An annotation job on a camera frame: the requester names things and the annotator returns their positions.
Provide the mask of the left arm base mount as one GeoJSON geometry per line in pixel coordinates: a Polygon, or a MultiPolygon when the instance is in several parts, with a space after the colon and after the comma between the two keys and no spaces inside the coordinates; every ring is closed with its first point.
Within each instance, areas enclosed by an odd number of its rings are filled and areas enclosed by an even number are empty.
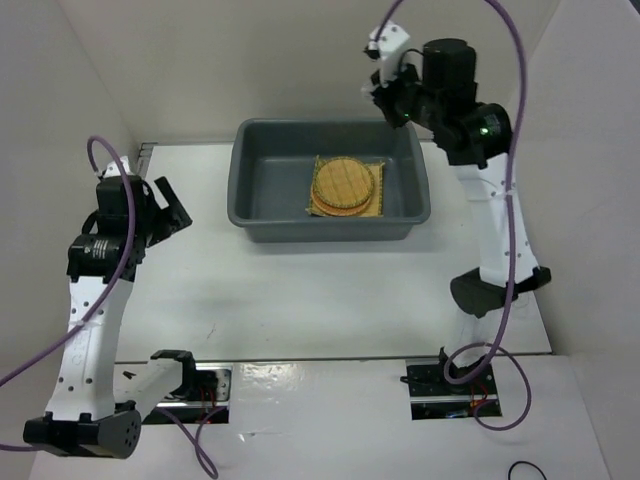
{"type": "Polygon", "coordinates": [[[154,358],[125,366],[114,380],[115,410],[135,410],[147,424],[166,423],[165,409],[185,424],[207,415],[213,423],[227,421],[231,390],[229,365],[199,365],[187,359],[154,358]]]}

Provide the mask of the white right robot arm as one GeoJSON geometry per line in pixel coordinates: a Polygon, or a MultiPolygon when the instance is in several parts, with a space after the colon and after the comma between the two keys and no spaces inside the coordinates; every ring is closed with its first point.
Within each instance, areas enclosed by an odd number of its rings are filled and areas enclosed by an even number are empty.
{"type": "Polygon", "coordinates": [[[551,280],[528,243],[514,179],[516,136],[506,110],[477,100],[476,52],[461,39],[426,43],[422,66],[406,62],[406,41],[368,42],[377,64],[364,92],[399,128],[408,122],[430,130],[461,183],[478,238],[478,267],[450,282],[450,292],[471,322],[441,350],[438,381],[463,391],[500,346],[514,300],[551,280]]]}

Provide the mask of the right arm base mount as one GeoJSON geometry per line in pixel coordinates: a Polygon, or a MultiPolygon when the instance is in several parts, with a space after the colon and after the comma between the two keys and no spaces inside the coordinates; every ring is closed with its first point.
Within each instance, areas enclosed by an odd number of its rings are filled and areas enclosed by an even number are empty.
{"type": "Polygon", "coordinates": [[[502,416],[491,367],[472,383],[456,386],[446,382],[438,360],[408,360],[400,381],[408,388],[414,421],[471,418],[477,406],[480,417],[502,416]]]}

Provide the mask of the grey plastic bin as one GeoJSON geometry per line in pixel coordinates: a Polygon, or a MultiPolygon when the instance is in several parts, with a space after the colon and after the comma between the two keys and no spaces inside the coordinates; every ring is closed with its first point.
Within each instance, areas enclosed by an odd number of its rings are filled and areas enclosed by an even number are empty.
{"type": "Polygon", "coordinates": [[[246,120],[233,144],[227,214],[256,243],[402,240],[431,215],[420,142],[412,127],[375,118],[246,120]],[[315,162],[337,156],[381,166],[381,216],[309,213],[315,162]]]}

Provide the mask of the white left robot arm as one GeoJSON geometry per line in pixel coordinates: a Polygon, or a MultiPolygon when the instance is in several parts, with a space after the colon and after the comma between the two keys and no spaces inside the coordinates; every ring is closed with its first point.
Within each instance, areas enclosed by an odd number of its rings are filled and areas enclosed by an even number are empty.
{"type": "Polygon", "coordinates": [[[120,327],[136,269],[148,248],[192,223],[170,183],[130,178],[135,211],[123,181],[101,180],[98,208],[68,250],[72,338],[64,346],[53,395],[42,416],[26,422],[23,439],[60,457],[126,459],[143,420],[167,396],[184,400],[199,387],[193,355],[159,350],[141,373],[114,386],[120,327]]]}

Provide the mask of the round orange woven tray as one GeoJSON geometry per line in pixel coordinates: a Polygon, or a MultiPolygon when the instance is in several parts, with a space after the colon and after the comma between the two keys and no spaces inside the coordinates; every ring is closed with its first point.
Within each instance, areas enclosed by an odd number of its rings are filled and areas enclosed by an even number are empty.
{"type": "Polygon", "coordinates": [[[374,197],[373,189],[311,189],[311,209],[321,215],[353,217],[362,215],[374,197]]]}

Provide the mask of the round yellow bamboo tray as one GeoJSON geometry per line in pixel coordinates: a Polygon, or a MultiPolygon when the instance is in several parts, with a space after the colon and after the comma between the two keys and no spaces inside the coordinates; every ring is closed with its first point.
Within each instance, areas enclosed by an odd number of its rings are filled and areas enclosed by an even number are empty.
{"type": "Polygon", "coordinates": [[[328,207],[360,207],[369,202],[374,186],[373,173],[356,158],[339,156],[316,159],[311,193],[328,207]]]}

